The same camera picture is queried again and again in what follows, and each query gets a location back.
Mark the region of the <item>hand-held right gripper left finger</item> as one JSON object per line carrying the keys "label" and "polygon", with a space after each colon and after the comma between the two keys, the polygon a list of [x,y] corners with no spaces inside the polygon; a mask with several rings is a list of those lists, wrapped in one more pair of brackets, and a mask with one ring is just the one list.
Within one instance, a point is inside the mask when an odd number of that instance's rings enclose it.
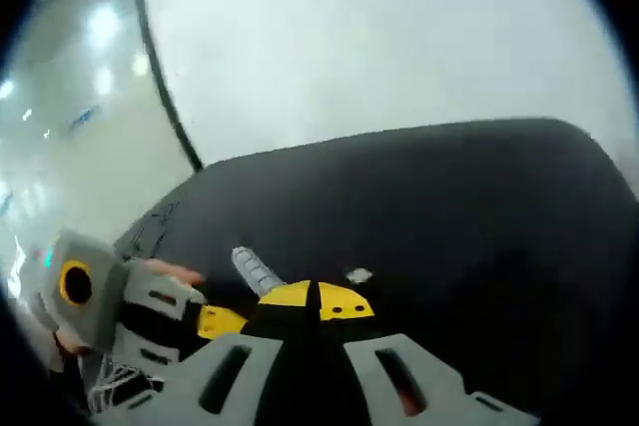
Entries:
{"label": "hand-held right gripper left finger", "polygon": [[317,285],[281,284],[263,296],[239,333],[215,339],[147,339],[176,348],[179,360],[141,367],[164,378],[162,390],[141,392],[94,416],[96,425],[254,425],[272,388],[299,377],[317,324]]}

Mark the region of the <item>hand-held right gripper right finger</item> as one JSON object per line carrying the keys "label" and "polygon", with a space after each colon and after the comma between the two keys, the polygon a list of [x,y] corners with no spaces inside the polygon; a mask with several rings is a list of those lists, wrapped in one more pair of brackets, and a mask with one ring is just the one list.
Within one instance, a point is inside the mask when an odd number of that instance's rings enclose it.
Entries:
{"label": "hand-held right gripper right finger", "polygon": [[539,419],[481,392],[404,334],[342,346],[372,425],[537,425]]}

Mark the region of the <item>person's left hand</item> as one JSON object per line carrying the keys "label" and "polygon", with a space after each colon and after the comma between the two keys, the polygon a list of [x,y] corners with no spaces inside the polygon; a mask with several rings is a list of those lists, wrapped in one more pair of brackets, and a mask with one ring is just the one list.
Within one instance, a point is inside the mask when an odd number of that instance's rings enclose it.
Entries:
{"label": "person's left hand", "polygon": [[57,327],[53,332],[54,347],[49,360],[49,369],[61,373],[72,359],[93,353],[93,349],[81,342],[75,335]]}

